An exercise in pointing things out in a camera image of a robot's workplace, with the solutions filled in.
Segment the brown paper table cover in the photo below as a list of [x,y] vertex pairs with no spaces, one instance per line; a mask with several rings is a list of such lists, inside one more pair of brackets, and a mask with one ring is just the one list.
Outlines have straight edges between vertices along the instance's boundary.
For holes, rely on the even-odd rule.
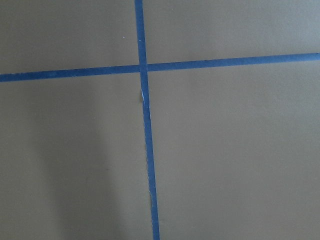
[[3,240],[317,240],[317,0],[3,0]]

